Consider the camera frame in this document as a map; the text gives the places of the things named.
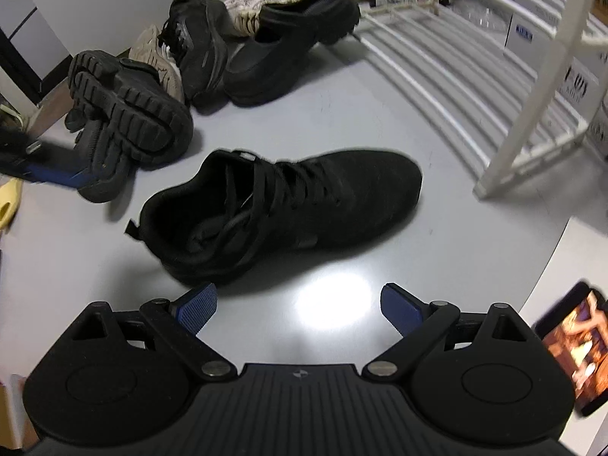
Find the logo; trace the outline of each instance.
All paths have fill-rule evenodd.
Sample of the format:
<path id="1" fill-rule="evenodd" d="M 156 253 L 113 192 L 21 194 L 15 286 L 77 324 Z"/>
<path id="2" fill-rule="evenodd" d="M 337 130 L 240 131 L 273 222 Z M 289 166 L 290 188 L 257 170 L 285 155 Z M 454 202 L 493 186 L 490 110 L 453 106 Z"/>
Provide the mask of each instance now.
<path id="1" fill-rule="evenodd" d="M 303 370 L 302 368 L 300 368 L 299 370 L 296 370 L 295 372 L 292 372 L 291 375 L 293 375 L 294 377 L 297 377 L 298 379 L 302 380 L 305 377 L 308 377 L 308 372 L 306 370 Z"/>
<path id="2" fill-rule="evenodd" d="M 530 31 L 528 31 L 524 26 L 517 24 L 515 26 L 515 31 L 522 36 L 522 38 L 526 39 L 527 41 L 532 42 L 532 33 Z"/>

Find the black sneaker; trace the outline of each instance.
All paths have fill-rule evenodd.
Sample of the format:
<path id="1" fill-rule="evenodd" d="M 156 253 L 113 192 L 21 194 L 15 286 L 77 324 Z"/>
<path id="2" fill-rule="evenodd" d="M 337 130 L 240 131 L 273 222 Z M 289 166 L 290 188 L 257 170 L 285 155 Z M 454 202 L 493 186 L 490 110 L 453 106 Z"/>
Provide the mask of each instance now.
<path id="1" fill-rule="evenodd" d="M 76 136 L 74 151 L 85 161 L 86 172 L 91 175 L 91 181 L 78 193 L 96 203 L 115 199 L 127 184 L 132 162 L 112 142 L 107 125 L 102 120 L 88 120 Z"/>
<path id="2" fill-rule="evenodd" d="M 99 118 L 122 152 L 144 166 L 171 163 L 188 149 L 190 111 L 165 92 L 152 66 L 83 51 L 72 60 L 68 86 L 77 110 L 66 118 L 72 131 Z"/>
<path id="3" fill-rule="evenodd" d="M 300 0 L 260 10 L 260 28 L 224 72 L 224 90 L 239 106 L 268 103 L 287 94 L 318 42 L 331 45 L 351 32 L 361 13 L 354 0 Z"/>
<path id="4" fill-rule="evenodd" d="M 169 47 L 177 62 L 184 95 L 189 102 L 203 103 L 215 93 L 228 59 L 228 47 L 223 36 L 232 27 L 224 2 L 172 2 L 159 43 Z"/>
<path id="5" fill-rule="evenodd" d="M 188 286 L 226 283 L 270 252 L 374 239 L 412 212 L 421 184 L 418 166 L 397 152 L 271 163 L 216 150 L 192 180 L 148 199 L 127 234 Z"/>

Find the smartphone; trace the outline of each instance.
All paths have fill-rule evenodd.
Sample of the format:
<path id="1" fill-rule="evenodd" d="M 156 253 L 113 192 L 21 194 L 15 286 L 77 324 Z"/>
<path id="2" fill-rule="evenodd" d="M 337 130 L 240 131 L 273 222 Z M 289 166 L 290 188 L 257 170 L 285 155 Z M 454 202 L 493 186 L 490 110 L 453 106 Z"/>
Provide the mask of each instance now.
<path id="1" fill-rule="evenodd" d="M 572 380 L 581 415 L 608 401 L 608 318 L 600 291 L 576 283 L 533 329 Z"/>

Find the phone screen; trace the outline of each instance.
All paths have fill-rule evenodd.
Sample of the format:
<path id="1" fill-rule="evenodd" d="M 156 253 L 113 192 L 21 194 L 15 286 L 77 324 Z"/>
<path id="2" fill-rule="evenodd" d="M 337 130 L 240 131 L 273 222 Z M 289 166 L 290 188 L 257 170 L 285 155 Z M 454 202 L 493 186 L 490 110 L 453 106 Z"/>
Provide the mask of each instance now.
<path id="1" fill-rule="evenodd" d="M 577 408 L 608 388 L 608 319 L 593 292 L 542 342 L 572 380 Z"/>

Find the wire shelf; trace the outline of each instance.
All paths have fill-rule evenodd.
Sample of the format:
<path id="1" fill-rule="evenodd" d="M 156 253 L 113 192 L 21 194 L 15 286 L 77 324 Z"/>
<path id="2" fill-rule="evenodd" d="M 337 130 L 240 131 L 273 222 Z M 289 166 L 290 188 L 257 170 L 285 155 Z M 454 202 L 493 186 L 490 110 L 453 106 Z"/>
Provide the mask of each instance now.
<path id="1" fill-rule="evenodd" d="M 362 10 L 353 32 L 374 65 L 439 115 L 437 127 L 479 177 L 479 198 L 581 144 L 589 122 L 558 88 L 576 53 L 608 51 L 608 29 L 589 15 L 593 0 L 488 1 L 550 39 L 538 73 L 505 48 L 505 35 L 496 39 L 439 0 Z M 608 71 L 599 75 L 594 107 L 608 87 Z"/>

